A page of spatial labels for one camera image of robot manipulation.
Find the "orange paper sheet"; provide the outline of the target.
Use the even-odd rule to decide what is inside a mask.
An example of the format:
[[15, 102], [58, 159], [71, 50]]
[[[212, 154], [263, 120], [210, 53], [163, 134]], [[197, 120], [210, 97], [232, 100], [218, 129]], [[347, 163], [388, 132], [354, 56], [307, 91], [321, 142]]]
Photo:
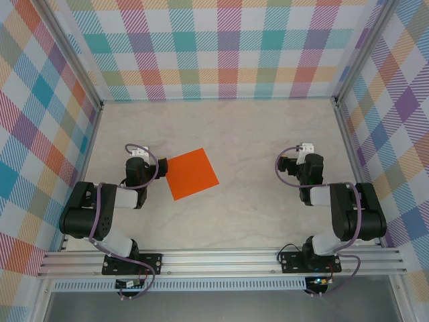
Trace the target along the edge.
[[175, 201], [219, 184], [203, 148], [170, 158], [166, 178]]

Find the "grey metal sheet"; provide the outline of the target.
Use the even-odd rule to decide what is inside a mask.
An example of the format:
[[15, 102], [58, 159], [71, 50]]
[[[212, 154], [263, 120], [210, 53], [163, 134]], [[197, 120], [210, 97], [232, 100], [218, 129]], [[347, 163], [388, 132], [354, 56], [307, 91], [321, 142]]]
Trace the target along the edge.
[[152, 292], [136, 301], [113, 293], [57, 292], [44, 322], [402, 322], [390, 300], [303, 292]]

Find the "small black circuit board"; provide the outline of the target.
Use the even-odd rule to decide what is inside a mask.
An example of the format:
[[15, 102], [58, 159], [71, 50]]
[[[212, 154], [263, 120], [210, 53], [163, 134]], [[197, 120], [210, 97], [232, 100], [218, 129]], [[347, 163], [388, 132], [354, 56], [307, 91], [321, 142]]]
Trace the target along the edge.
[[145, 280], [119, 280], [115, 281], [116, 289], [141, 289], [145, 285]]

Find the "aluminium side rail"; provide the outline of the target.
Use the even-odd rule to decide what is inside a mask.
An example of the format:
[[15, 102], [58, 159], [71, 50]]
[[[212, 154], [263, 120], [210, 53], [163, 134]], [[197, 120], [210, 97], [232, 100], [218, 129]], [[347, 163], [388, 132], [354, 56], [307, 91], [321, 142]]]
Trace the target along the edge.
[[[341, 132], [343, 144], [345, 145], [345, 149], [347, 151], [347, 156], [349, 159], [349, 163], [351, 165], [354, 180], [355, 180], [355, 182], [358, 182], [358, 183], [359, 182], [366, 182], [366, 179], [363, 177], [361, 166], [359, 165], [359, 159], [358, 159], [357, 153], [353, 147], [351, 133], [347, 127], [347, 122], [345, 120], [345, 116], [343, 115], [341, 108], [338, 106], [338, 104], [335, 102], [335, 100], [332, 100], [331, 103], [332, 103], [334, 115], [336, 117], [339, 129]], [[362, 241], [360, 241], [359, 243], [356, 239], [355, 245], [357, 246], [358, 244], [362, 245], [362, 246], [363, 245], [366, 245], [366, 246], [371, 245], [371, 246], [377, 246], [377, 247], [385, 247], [383, 245], [383, 240], [382, 240], [382, 238], [380, 239], [380, 237], [375, 237], [375, 238], [373, 238], [371, 240], [367, 240], [367, 241], [364, 241], [362, 239]]]
[[[98, 132], [99, 125], [100, 125], [100, 122], [101, 122], [101, 117], [102, 117], [102, 114], [103, 114], [104, 107], [105, 107], [105, 104], [103, 102], [101, 102], [101, 104], [99, 106], [99, 110], [98, 110], [97, 115], [95, 117], [95, 124], [94, 124], [94, 127], [93, 127], [93, 132], [91, 134], [90, 141], [89, 141], [88, 147], [86, 149], [86, 154], [85, 154], [85, 158], [84, 158], [82, 170], [81, 170], [81, 172], [79, 174], [79, 177], [78, 177], [79, 181], [83, 181], [85, 179], [85, 176], [86, 176], [86, 173], [87, 173], [87, 170], [88, 170], [88, 165], [89, 165], [89, 162], [90, 162], [90, 157], [91, 157], [91, 154], [93, 152], [93, 146], [95, 144], [95, 140], [96, 140], [96, 137], [97, 137], [97, 132]], [[62, 239], [60, 240], [60, 244], [59, 244], [59, 247], [58, 247], [58, 251], [59, 252], [64, 251], [66, 249], [66, 245], [67, 245], [67, 242], [68, 242], [67, 235], [62, 234], [61, 237], [62, 237]]]

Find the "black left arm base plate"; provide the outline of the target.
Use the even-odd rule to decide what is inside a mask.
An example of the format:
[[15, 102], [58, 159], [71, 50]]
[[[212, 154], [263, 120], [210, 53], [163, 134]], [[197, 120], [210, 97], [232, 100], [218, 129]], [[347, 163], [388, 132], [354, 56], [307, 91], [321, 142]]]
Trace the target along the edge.
[[[143, 262], [148, 266], [151, 266], [154, 269], [156, 275], [160, 274], [162, 265], [162, 254], [139, 254], [136, 260], [139, 262]], [[139, 275], [144, 274], [143, 271], [146, 271], [149, 275], [152, 275], [151, 270], [149, 268], [117, 258], [105, 256], [103, 261], [103, 267], [101, 269], [101, 274], [105, 276]]]

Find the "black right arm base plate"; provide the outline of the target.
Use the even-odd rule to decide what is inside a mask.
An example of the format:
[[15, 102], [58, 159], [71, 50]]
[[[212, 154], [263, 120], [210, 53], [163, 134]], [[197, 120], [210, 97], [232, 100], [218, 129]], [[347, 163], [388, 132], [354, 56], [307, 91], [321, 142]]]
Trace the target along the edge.
[[284, 274], [291, 273], [338, 273], [342, 272], [338, 256], [307, 256], [302, 252], [282, 252], [280, 264]]

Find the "long aluminium mounting rail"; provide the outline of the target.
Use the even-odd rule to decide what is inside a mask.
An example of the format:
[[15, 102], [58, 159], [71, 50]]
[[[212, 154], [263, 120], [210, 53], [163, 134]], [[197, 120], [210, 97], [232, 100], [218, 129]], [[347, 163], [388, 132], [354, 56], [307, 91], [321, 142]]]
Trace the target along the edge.
[[[280, 255], [275, 248], [225, 250], [147, 250], [162, 254], [160, 278], [220, 278], [281, 276]], [[101, 274], [105, 255], [96, 251], [48, 252], [38, 272], [40, 278], [106, 277]], [[346, 249], [339, 258], [347, 276], [405, 274], [406, 265], [395, 248], [358, 246]], [[292, 276], [316, 276], [317, 273], [291, 273]]]

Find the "aluminium frame post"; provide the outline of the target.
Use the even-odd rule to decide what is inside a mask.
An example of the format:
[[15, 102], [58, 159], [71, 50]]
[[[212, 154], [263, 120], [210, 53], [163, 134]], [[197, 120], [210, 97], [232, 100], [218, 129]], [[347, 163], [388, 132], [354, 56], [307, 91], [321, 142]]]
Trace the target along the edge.
[[355, 55], [355, 59], [348, 73], [346, 73], [344, 77], [344, 81], [341, 83], [339, 90], [332, 97], [332, 103], [335, 109], [339, 109], [341, 107], [345, 97], [352, 89], [354, 82], [363, 69], [363, 66], [365, 65], [368, 57], [375, 48], [375, 45], [380, 39], [391, 16], [393, 15], [397, 6], [400, 4], [400, 1], [401, 0], [383, 0], [378, 14], [375, 16], [371, 27], [361, 42], [361, 48]]
[[37, 12], [40, 14], [40, 17], [43, 19], [44, 23], [47, 25], [48, 30], [52, 34], [57, 46], [63, 53], [65, 59], [70, 64], [71, 69], [75, 73], [77, 79], [80, 81], [81, 86], [85, 90], [86, 94], [89, 96], [91, 102], [95, 107], [101, 111], [103, 109], [103, 102], [96, 92], [93, 83], [91, 82], [86, 70], [81, 64], [77, 54], [72, 47], [66, 33], [59, 24], [54, 12], [51, 10], [48, 2], [46, 0], [31, 0]]

